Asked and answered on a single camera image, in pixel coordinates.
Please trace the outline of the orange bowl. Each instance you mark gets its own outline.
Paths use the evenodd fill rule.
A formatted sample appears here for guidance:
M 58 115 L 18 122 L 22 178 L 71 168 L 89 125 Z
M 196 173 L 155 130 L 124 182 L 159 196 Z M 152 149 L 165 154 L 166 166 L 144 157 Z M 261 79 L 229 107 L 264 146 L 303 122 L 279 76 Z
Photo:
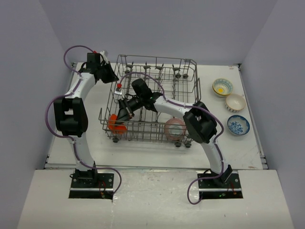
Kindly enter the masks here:
M 116 124 L 117 115 L 112 114 L 108 120 L 108 128 L 113 134 L 123 135 L 127 132 L 127 128 L 123 124 Z

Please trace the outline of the grey wire dish rack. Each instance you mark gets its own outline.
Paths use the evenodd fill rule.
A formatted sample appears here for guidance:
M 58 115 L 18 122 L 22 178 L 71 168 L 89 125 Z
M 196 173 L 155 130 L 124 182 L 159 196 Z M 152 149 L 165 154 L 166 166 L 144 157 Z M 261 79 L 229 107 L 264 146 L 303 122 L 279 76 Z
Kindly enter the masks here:
M 160 98 L 194 104 L 201 99 L 197 63 L 188 58 L 120 54 L 114 66 L 119 77 L 111 84 L 107 106 L 99 120 L 107 136 L 120 140 L 172 142 L 191 146 L 183 118 L 157 112 Z

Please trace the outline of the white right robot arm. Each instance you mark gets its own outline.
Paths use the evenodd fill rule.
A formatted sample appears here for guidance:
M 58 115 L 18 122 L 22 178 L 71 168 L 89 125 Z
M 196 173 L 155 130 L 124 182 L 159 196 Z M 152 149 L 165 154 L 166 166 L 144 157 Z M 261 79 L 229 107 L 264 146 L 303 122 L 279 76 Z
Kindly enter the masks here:
M 204 103 L 183 104 L 176 100 L 166 99 L 163 93 L 152 92 L 143 79 L 132 82 L 135 96 L 130 99 L 119 99 L 119 112 L 115 125 L 122 125 L 134 117 L 134 111 L 144 107 L 147 110 L 164 113 L 183 119 L 188 136 L 199 143 L 210 163 L 213 183 L 224 187 L 230 181 L 232 167 L 226 163 L 224 155 L 217 143 L 216 117 L 213 116 Z

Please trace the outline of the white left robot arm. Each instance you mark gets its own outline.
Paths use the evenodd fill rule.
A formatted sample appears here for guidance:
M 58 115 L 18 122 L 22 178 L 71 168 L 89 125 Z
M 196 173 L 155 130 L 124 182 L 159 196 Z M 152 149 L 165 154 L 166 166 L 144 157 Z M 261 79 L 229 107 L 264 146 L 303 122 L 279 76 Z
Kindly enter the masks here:
M 92 170 L 95 162 L 90 154 L 86 139 L 89 121 L 84 100 L 98 81 L 113 83 L 119 80 L 107 59 L 107 52 L 87 53 L 87 62 L 80 68 L 78 80 L 68 92 L 53 102 L 56 128 L 68 139 L 76 160 L 76 171 L 82 176 L 82 182 L 95 187 L 99 175 Z

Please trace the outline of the beige white bowl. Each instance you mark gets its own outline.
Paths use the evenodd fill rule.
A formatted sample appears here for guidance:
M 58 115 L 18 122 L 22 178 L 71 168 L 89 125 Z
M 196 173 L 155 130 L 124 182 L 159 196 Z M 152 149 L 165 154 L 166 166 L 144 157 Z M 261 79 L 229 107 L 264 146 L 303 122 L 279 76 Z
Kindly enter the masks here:
M 230 94 L 225 99 L 225 107 L 228 111 L 237 113 L 246 107 L 246 101 L 238 94 Z

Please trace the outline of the blue patterned bowl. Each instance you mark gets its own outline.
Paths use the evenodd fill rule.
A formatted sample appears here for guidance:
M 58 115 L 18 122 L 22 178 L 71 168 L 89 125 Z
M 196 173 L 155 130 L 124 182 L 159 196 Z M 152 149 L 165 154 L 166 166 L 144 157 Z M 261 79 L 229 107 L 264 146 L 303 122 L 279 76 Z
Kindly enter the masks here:
M 249 121 L 240 115 L 232 115 L 227 120 L 227 127 L 229 131 L 237 136 L 243 136 L 250 131 Z

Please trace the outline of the pink rimmed white bowl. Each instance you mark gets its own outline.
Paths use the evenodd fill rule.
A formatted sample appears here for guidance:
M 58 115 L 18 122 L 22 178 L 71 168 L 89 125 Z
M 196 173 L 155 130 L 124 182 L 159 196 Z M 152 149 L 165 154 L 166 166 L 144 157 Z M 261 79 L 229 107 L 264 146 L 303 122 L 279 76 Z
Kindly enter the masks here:
M 164 134 L 170 141 L 180 141 L 186 132 L 186 126 L 182 119 L 171 118 L 164 125 Z

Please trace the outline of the floral white bowl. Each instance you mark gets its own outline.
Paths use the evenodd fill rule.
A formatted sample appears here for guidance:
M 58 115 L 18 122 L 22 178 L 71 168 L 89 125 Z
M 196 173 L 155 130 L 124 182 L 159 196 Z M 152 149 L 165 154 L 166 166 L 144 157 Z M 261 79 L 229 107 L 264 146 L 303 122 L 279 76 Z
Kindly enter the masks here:
M 231 81 L 225 78 L 218 78 L 214 80 L 212 89 L 218 97 L 226 97 L 233 92 L 234 86 Z

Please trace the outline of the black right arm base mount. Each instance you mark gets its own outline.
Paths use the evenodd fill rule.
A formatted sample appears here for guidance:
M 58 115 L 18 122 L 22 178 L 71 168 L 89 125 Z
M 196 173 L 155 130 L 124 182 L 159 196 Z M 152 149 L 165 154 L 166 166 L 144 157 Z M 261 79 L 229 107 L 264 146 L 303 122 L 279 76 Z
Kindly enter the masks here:
M 212 179 L 198 181 L 200 198 L 205 199 L 242 199 L 242 187 L 239 174 L 233 171 L 230 177 L 220 184 L 216 184 Z

